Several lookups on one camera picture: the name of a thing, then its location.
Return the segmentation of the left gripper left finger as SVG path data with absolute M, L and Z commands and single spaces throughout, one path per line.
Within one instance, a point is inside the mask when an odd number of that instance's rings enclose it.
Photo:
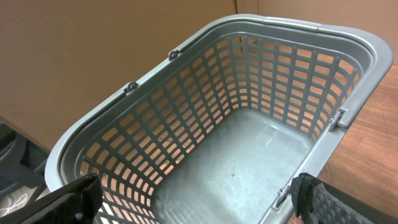
M 1 224 L 91 224 L 102 203 L 98 175 L 87 174 L 2 217 Z

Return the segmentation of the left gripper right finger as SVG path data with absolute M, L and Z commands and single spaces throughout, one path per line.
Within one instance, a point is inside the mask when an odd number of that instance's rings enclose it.
M 292 179 L 294 213 L 304 224 L 397 224 L 392 217 L 308 174 Z

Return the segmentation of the dark object beside basket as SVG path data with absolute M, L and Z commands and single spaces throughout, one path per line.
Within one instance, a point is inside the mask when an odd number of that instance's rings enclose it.
M 15 202 L 9 200 L 1 209 L 2 218 L 16 207 L 32 204 L 45 191 L 44 170 L 48 156 L 48 150 L 40 144 L 5 122 L 1 123 L 1 198 L 23 187 L 34 189 L 31 194 L 22 194 Z

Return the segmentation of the grey plastic shopping basket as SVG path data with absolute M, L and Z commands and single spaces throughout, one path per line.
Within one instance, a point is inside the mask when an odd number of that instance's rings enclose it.
M 393 60 L 352 27 L 218 19 L 71 126 L 46 184 L 97 174 L 95 223 L 285 223 Z

